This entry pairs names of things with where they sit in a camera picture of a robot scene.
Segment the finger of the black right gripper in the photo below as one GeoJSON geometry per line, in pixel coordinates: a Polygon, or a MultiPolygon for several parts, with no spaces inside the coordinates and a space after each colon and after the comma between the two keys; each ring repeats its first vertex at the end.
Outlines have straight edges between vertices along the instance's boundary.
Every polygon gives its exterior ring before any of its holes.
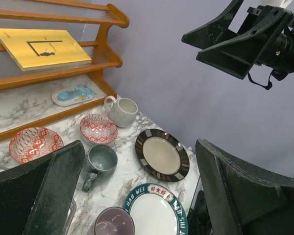
{"type": "Polygon", "coordinates": [[[206,49],[238,36],[229,29],[231,22],[241,7],[243,0],[232,0],[217,17],[183,35],[181,41],[199,49],[206,49]]]}
{"type": "Polygon", "coordinates": [[[248,31],[200,51],[196,59],[238,79],[244,79],[261,51],[260,33],[248,31]]]}

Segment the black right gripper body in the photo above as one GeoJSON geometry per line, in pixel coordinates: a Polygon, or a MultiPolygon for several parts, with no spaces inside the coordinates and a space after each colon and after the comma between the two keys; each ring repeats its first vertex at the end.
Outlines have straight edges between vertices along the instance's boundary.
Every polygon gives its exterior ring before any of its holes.
{"type": "Polygon", "coordinates": [[[272,6],[249,8],[231,44],[231,56],[245,66],[294,65],[294,35],[289,24],[294,14],[272,6]]]}

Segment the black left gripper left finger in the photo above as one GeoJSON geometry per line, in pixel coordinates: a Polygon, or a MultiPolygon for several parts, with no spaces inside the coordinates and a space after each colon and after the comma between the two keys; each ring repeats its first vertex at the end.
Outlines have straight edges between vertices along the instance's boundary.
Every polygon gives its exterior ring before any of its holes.
{"type": "Polygon", "coordinates": [[[74,141],[0,172],[0,235],[61,235],[84,158],[74,141]]]}

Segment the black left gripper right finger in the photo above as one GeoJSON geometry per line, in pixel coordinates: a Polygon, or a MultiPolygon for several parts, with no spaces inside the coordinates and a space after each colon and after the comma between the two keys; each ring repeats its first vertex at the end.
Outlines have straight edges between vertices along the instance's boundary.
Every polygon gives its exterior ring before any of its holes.
{"type": "Polygon", "coordinates": [[[294,235],[294,178],[196,142],[203,235],[294,235]]]}

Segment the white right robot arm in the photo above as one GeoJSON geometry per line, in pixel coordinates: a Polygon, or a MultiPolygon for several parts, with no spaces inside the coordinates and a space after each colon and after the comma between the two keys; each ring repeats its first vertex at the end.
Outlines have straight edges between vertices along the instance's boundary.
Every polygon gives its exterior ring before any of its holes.
{"type": "Polygon", "coordinates": [[[281,81],[294,73],[294,13],[281,7],[250,7],[238,32],[229,26],[243,1],[233,0],[210,22],[186,33],[181,41],[199,48],[196,59],[238,79],[254,65],[272,68],[281,81]]]}

